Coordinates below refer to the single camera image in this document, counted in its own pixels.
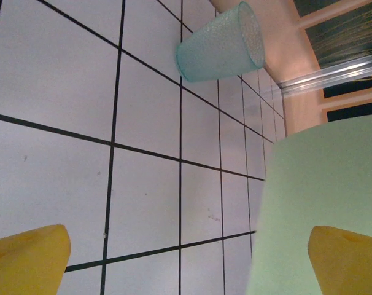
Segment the pale green board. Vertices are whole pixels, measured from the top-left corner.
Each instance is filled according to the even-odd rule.
[[[274,145],[253,248],[250,295],[321,295],[307,251],[314,226],[372,236],[372,116]]]

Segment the yellow object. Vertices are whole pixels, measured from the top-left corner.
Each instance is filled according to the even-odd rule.
[[[323,295],[372,295],[372,237],[315,226],[308,252]]]
[[[0,294],[56,294],[69,257],[70,239],[62,225],[1,238]]]

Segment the tiled floor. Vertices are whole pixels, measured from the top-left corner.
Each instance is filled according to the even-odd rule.
[[[0,238],[65,224],[59,294],[243,294],[282,97],[264,69],[182,81],[214,8],[0,3]]]

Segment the textured plastic cup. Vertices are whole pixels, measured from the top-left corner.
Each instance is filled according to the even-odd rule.
[[[244,74],[264,65],[260,26],[246,2],[220,14],[176,49],[177,67],[189,82]]]

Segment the light blue cup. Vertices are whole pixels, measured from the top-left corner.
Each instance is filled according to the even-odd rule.
[[[176,49],[177,67],[189,82],[244,74],[264,65],[264,43],[246,2],[220,14]]]

